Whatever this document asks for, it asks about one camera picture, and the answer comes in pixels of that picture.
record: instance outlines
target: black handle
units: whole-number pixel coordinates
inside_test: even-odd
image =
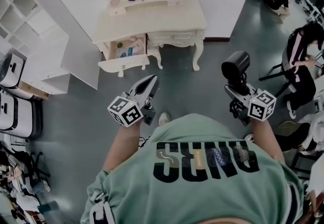
[[[12,73],[15,73],[16,65],[17,65],[16,63],[14,63],[14,64],[12,65],[12,68],[11,68]]]

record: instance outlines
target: open drawer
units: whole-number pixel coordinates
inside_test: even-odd
[[[102,43],[102,45],[104,45],[107,48],[105,53],[105,57],[107,58],[107,60],[99,62],[98,63],[99,67],[101,67],[106,72],[114,73],[125,69],[150,64],[147,58],[147,51],[146,51],[147,49],[146,34],[138,35],[136,37],[137,40],[135,42],[137,42],[138,39],[140,39],[144,43],[144,47],[140,50],[133,49],[135,51],[134,54],[123,58],[120,58],[121,51],[125,51],[129,47],[132,47],[135,42],[129,39],[125,39],[119,41],[112,41],[110,43]]]

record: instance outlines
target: white shelf unit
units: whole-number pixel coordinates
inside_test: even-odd
[[[61,63],[69,36],[35,0],[0,0],[0,36],[27,57],[22,81],[67,93],[70,74]]]

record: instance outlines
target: green t-shirt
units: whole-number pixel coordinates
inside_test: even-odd
[[[297,195],[293,203],[288,182]],[[293,219],[300,216],[302,191],[288,167],[197,114],[158,127],[140,151],[115,170],[100,172],[88,187],[89,198],[108,196],[116,224],[186,224],[221,217],[286,223],[291,204]],[[82,224],[89,223],[93,205],[89,199]]]

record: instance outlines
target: white vanity table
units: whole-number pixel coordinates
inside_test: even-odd
[[[104,54],[106,61],[98,65],[106,72],[123,70],[149,64],[148,56],[157,58],[162,69],[159,47],[171,44],[177,47],[196,45],[193,69],[201,56],[207,23],[196,0],[111,0],[110,6],[98,18],[93,43]],[[112,54],[111,42],[131,37],[146,37],[144,52],[125,58]]]

